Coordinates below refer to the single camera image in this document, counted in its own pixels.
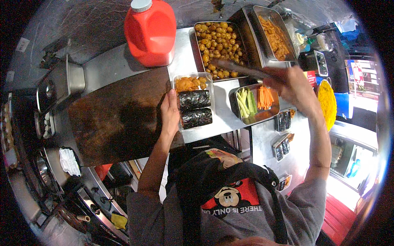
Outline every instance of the wrapped kimbap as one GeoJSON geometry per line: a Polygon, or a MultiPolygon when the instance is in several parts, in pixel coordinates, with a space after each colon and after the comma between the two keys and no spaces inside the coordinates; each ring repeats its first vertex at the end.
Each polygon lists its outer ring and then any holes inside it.
{"type": "Polygon", "coordinates": [[[274,120],[274,124],[275,124],[275,130],[278,132],[284,131],[286,130],[286,122],[284,119],[284,113],[281,112],[278,114],[277,117],[275,117],[274,120]]]}
{"type": "Polygon", "coordinates": [[[183,129],[204,126],[212,123],[212,111],[210,108],[192,109],[181,113],[183,129]]]}
{"type": "Polygon", "coordinates": [[[290,111],[286,111],[284,113],[284,122],[286,125],[286,130],[290,128],[290,126],[292,125],[292,118],[290,116],[290,111]]]}
{"type": "Polygon", "coordinates": [[[178,108],[181,111],[211,106],[208,90],[181,91],[178,93],[178,108]]]}
{"type": "Polygon", "coordinates": [[[275,148],[275,155],[276,155],[276,159],[277,159],[278,161],[280,161],[280,160],[283,158],[283,151],[282,151],[282,145],[281,145],[281,144],[278,145],[278,146],[275,148]]]}
{"type": "Polygon", "coordinates": [[[289,140],[287,138],[282,142],[282,149],[284,155],[287,155],[290,151],[289,140]]]}

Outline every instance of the white paper towel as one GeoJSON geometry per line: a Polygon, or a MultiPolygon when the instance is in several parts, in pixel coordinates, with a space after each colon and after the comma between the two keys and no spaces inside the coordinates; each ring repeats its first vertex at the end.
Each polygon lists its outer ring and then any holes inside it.
{"type": "Polygon", "coordinates": [[[70,175],[81,176],[78,163],[76,162],[74,152],[69,149],[59,149],[60,165],[63,171],[68,172],[70,175]]]}

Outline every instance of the sauce bottle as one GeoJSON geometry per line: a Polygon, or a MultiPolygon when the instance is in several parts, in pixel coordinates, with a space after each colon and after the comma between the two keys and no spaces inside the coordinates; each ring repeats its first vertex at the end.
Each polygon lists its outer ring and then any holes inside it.
{"type": "Polygon", "coordinates": [[[176,28],[169,4],[159,0],[131,2],[125,18],[125,36],[131,54],[145,67],[172,62],[176,28]]]}

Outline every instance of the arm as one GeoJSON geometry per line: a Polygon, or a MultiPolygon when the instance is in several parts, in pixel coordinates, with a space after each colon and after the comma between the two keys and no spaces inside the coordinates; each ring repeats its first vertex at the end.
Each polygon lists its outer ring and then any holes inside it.
{"type": "Polygon", "coordinates": [[[325,125],[320,103],[312,86],[299,67],[263,68],[263,71],[278,76],[282,81],[265,79],[267,86],[275,88],[279,95],[303,112],[309,120],[310,163],[305,181],[321,178],[327,180],[330,174],[331,142],[325,125]]]}
{"type": "Polygon", "coordinates": [[[163,178],[165,161],[167,160],[172,140],[178,131],[179,110],[174,89],[171,89],[165,95],[160,109],[163,120],[162,132],[153,147],[153,151],[138,182],[138,193],[157,200],[160,200],[159,189],[163,178]]]}

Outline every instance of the hand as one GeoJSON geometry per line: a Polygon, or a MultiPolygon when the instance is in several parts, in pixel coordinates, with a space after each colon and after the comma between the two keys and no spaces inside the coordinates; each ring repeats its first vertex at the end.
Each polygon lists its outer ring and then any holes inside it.
{"type": "Polygon", "coordinates": [[[164,97],[163,103],[160,106],[162,112],[162,133],[164,137],[170,141],[174,138],[178,131],[179,110],[177,105],[177,94],[174,89],[171,89],[164,97]]]}
{"type": "Polygon", "coordinates": [[[317,113],[322,114],[315,92],[299,66],[290,68],[265,67],[262,70],[267,74],[281,78],[281,81],[264,79],[263,83],[276,89],[279,96],[285,101],[296,106],[307,117],[315,116],[317,113]]]}

